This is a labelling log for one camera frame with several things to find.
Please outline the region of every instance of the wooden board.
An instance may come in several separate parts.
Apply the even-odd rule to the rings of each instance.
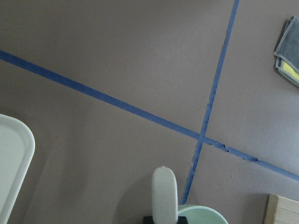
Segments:
[[[299,224],[299,202],[269,195],[264,224]]]

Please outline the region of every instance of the gray floor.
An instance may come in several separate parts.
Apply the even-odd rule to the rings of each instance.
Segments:
[[[233,3],[9,1],[0,49],[199,133]],[[299,89],[273,50],[298,7],[240,1],[206,133],[297,175]],[[0,78],[0,113],[36,139],[8,223],[140,223],[162,165],[180,200],[195,139],[3,61]],[[261,224],[269,193],[299,200],[299,182],[204,145],[187,203]]]

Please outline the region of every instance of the white tray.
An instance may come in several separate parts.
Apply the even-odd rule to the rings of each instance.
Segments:
[[[35,149],[30,129],[0,114],[0,224],[6,224]]]

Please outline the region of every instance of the tape strip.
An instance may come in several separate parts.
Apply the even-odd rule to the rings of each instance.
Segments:
[[[233,29],[233,25],[234,25],[234,21],[235,21],[235,15],[237,13],[238,5],[239,5],[239,0],[235,0],[234,6],[233,6],[233,9],[232,9],[232,13],[231,13],[230,18],[229,18],[226,38],[225,38],[225,41],[224,41],[224,44],[223,44],[223,47],[222,47],[222,50],[221,50],[221,53],[220,53],[220,57],[219,57],[218,65],[217,65],[217,70],[216,70],[216,73],[215,73],[213,86],[212,86],[210,97],[209,97],[209,102],[208,102],[207,107],[206,107],[206,114],[205,114],[205,117],[204,117],[204,121],[202,123],[201,131],[200,131],[199,138],[198,138],[198,142],[197,142],[196,149],[195,149],[195,152],[194,152],[194,157],[193,157],[193,160],[192,160],[192,165],[190,167],[190,171],[189,171],[188,178],[187,178],[187,181],[186,181],[185,189],[184,189],[184,192],[183,192],[181,204],[186,203],[188,195],[189,195],[189,191],[190,191],[190,188],[191,188],[191,185],[192,185],[192,181],[193,181],[193,177],[194,177],[195,170],[196,170],[196,167],[197,167],[200,151],[201,151],[202,144],[204,142],[204,138],[205,138],[205,135],[206,135],[207,125],[209,123],[209,119],[210,119],[210,116],[211,116],[213,102],[214,102],[214,99],[215,99],[217,86],[218,86],[218,83],[219,83],[219,78],[220,78],[220,74],[221,74],[221,71],[222,71],[225,54],[226,54],[226,51],[227,51],[227,48],[228,48],[230,35],[232,33],[232,29]]]
[[[231,147],[226,147],[224,144],[218,142],[218,141],[215,141],[213,139],[210,139],[210,138],[207,138],[205,137],[205,143],[208,144],[208,145],[212,145],[218,149],[221,149],[222,151],[224,152],[227,152],[227,153],[230,153],[230,154],[233,154],[235,156],[238,156],[244,160],[248,160],[250,162],[253,162],[257,165],[260,165],[266,169],[269,169],[269,170],[272,170],[278,174],[281,174],[283,176],[286,176],[286,177],[289,177],[293,180],[296,180],[296,181],[299,181],[299,176],[296,175],[296,174],[293,174],[289,171],[286,171],[285,169],[282,169],[282,168],[279,168],[277,166],[274,166],[270,163],[267,163],[265,161],[262,161],[262,160],[259,160],[258,158],[252,156],[252,155],[248,155],[246,153],[243,153],[237,149],[234,149],[234,148],[231,148]]]
[[[92,88],[90,88],[90,87],[88,87],[86,85],[83,85],[83,84],[78,83],[76,81],[73,81],[73,80],[71,80],[69,78],[61,76],[61,75],[59,75],[59,74],[57,74],[55,72],[52,72],[52,71],[47,70],[47,69],[44,69],[44,68],[42,68],[40,66],[37,66],[37,65],[35,65],[33,63],[27,62],[27,61],[25,61],[25,60],[23,60],[23,59],[21,59],[19,57],[11,55],[11,54],[9,54],[7,52],[4,52],[2,50],[0,50],[0,59],[3,60],[3,61],[5,61],[5,62],[11,63],[13,65],[16,65],[16,66],[18,66],[20,68],[23,68],[25,70],[31,71],[33,73],[36,73],[36,74],[38,74],[38,75],[40,75],[42,77],[50,79],[50,80],[52,80],[54,82],[57,82],[59,84],[62,84],[62,85],[67,86],[67,87],[70,87],[70,88],[72,88],[74,90],[77,90],[77,91],[79,91],[81,93],[84,93],[84,94],[89,95],[91,97],[94,97],[94,98],[97,98],[99,100],[102,100],[102,101],[104,101],[106,103],[114,105],[114,106],[116,106],[118,108],[121,108],[121,109],[123,109],[125,111],[131,112],[131,113],[133,113],[135,115],[138,115],[138,116],[140,116],[142,118],[145,118],[147,120],[153,121],[153,122],[155,122],[157,124],[160,124],[160,125],[162,125],[164,127],[167,127],[167,128],[169,128],[171,130],[174,130],[176,132],[179,132],[179,133],[184,134],[186,136],[189,136],[191,138],[198,139],[198,137],[199,137],[199,134],[196,133],[196,132],[194,132],[194,131],[192,131],[192,130],[189,130],[189,129],[185,128],[185,127],[182,127],[180,125],[172,123],[172,122],[170,122],[168,120],[165,120],[165,119],[163,119],[161,117],[158,117],[158,116],[156,116],[154,114],[151,114],[149,112],[141,110],[141,109],[139,109],[139,108],[137,108],[135,106],[132,106],[130,104],[127,104],[127,103],[125,103],[125,102],[123,102],[123,101],[121,101],[119,99],[116,99],[116,98],[111,97],[111,96],[109,96],[109,95],[107,95],[105,93],[102,93],[100,91],[92,89]]]

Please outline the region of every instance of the light green bowl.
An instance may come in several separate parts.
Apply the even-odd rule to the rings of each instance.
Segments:
[[[205,206],[179,205],[178,215],[187,217],[188,224],[228,224],[219,212]]]

